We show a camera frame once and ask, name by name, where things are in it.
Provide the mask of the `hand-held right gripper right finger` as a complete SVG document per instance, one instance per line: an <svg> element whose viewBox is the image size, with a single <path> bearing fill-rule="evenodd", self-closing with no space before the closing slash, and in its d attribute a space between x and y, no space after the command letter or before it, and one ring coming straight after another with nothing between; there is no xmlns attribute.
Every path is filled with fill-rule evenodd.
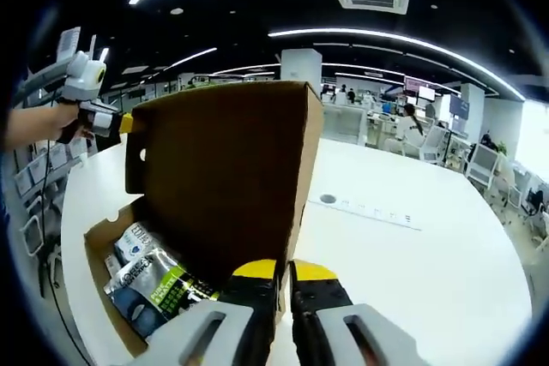
<svg viewBox="0 0 549 366"><path fill-rule="evenodd" d="M289 264L293 342L302 365L426 365L415 339L366 303L353 303L337 275Z"/></svg>

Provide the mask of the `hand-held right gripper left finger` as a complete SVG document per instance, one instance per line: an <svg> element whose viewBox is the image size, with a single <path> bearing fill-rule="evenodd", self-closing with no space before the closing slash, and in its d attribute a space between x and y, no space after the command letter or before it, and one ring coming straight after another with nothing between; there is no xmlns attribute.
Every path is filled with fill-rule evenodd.
<svg viewBox="0 0 549 366"><path fill-rule="evenodd" d="M236 269L218 298L202 300L152 336L136 365L265 365L279 301L275 260Z"/></svg>

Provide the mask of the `person's left hand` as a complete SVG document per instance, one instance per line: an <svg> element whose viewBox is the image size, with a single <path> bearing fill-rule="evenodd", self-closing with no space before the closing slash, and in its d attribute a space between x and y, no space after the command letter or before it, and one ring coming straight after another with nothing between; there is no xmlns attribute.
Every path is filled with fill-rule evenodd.
<svg viewBox="0 0 549 366"><path fill-rule="evenodd" d="M58 141L63 130L78 120L80 107L77 104L60 103L46 109L45 137L50 141Z"/></svg>

